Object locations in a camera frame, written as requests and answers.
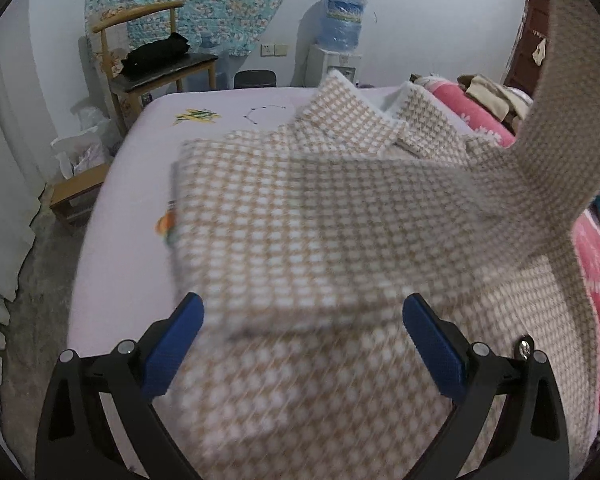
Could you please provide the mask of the white wall socket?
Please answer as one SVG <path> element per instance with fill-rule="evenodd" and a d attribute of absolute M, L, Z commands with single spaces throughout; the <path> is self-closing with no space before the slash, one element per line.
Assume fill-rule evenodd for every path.
<path fill-rule="evenodd" d="M 280 56 L 283 58 L 288 53 L 286 44 L 260 44 L 260 55 L 262 58 L 270 58 L 271 56 Z"/>

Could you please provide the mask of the light pink bed sheet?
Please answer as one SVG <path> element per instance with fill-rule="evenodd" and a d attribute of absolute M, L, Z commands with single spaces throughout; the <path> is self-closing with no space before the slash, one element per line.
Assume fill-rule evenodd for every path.
<path fill-rule="evenodd" d="M 222 229 L 227 250 L 211 250 L 207 231 L 166 226 L 190 142 L 245 143 L 274 158 L 343 154 L 339 142 L 310 136 L 298 118 L 313 99 L 312 90 L 293 88 L 158 99 L 124 141 L 88 222 L 68 333 L 81 356 L 140 338 L 186 292 L 204 300 L 204 328 L 169 392 L 152 405 L 207 479 L 222 477 L 239 415 L 248 417 L 241 479 L 399 479 L 430 438 L 406 417 L 396 422 L 404 438 L 377 420 L 337 429 L 341 408 L 314 378 L 324 353 L 294 364 L 282 357 L 325 342 L 325 325 L 348 307 L 368 308 L 384 276 L 349 274 L 346 252 L 319 237 L 305 214 L 285 224 L 282 196 L 265 199 L 255 226 Z"/>

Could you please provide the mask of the brown wooden door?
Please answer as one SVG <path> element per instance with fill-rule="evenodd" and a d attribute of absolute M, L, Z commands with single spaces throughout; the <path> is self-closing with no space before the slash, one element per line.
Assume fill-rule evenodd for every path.
<path fill-rule="evenodd" d="M 541 46 L 548 46 L 549 28 L 550 0 L 527 0 L 504 80 L 506 86 L 534 95 L 542 72 Z"/>

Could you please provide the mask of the black bin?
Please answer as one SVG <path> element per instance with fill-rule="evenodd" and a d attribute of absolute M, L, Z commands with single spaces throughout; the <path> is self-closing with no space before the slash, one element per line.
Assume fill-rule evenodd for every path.
<path fill-rule="evenodd" d="M 241 70 L 234 76 L 234 88 L 276 88 L 277 77 L 272 70 Z"/>

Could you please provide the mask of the beige white checkered coat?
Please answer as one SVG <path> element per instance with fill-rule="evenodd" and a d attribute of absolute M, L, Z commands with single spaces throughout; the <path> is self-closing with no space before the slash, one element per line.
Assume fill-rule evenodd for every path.
<path fill-rule="evenodd" d="M 404 477 L 451 407 L 402 323 L 413 292 L 495 352 L 534 338 L 582 470 L 600 322 L 572 230 L 600 189 L 600 14 L 553 0 L 550 19 L 508 148 L 422 90 L 381 108 L 338 75 L 289 125 L 182 145 L 176 279 L 204 327 L 160 411 L 201 477 Z"/>

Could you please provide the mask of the small wooden stool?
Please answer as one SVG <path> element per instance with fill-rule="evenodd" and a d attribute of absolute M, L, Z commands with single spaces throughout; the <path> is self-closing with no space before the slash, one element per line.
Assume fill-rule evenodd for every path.
<path fill-rule="evenodd" d="M 109 168 L 110 164 L 102 164 L 54 186 L 50 211 L 68 232 L 87 222 Z"/>

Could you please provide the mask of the white plastic bags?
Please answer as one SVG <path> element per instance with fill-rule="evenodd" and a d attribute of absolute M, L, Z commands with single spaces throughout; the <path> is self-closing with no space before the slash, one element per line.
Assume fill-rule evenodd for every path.
<path fill-rule="evenodd" d="M 56 138 L 50 144 L 65 180 L 97 166 L 108 164 L 121 141 L 117 124 L 94 106 L 78 111 L 81 130 Z"/>

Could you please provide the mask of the wooden chair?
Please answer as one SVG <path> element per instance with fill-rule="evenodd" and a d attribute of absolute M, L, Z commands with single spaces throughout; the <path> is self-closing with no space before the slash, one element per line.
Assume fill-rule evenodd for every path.
<path fill-rule="evenodd" d="M 142 97 L 152 90 L 175 84 L 176 90 L 181 92 L 184 80 L 196 73 L 206 73 L 209 87 L 212 90 L 216 88 L 218 57 L 211 53 L 193 52 L 188 40 L 176 29 L 176 11 L 183 6 L 182 0 L 134 6 L 120 10 L 92 26 L 92 33 L 100 39 L 100 64 L 122 133 L 129 132 L 128 119 L 140 116 L 143 110 Z M 108 30 L 160 12 L 169 13 L 169 36 L 130 51 L 120 61 L 120 72 L 115 73 L 114 55 L 108 44 Z"/>

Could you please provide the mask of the white water dispenser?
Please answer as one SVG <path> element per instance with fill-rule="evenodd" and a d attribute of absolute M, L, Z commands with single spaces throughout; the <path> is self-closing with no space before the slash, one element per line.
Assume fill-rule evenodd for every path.
<path fill-rule="evenodd" d="M 312 44 L 306 58 L 304 85 L 309 88 L 317 87 L 332 70 L 338 70 L 355 84 L 361 65 L 362 55 L 358 53 L 326 50 L 318 44 Z"/>

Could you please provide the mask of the beige clothes pile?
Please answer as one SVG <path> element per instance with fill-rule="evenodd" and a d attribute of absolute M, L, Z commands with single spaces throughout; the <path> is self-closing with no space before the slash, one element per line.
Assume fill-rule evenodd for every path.
<path fill-rule="evenodd" d="M 506 87 L 483 75 L 460 75 L 457 82 L 466 96 L 479 103 L 499 122 L 507 116 L 526 118 L 533 100 L 522 90 Z"/>

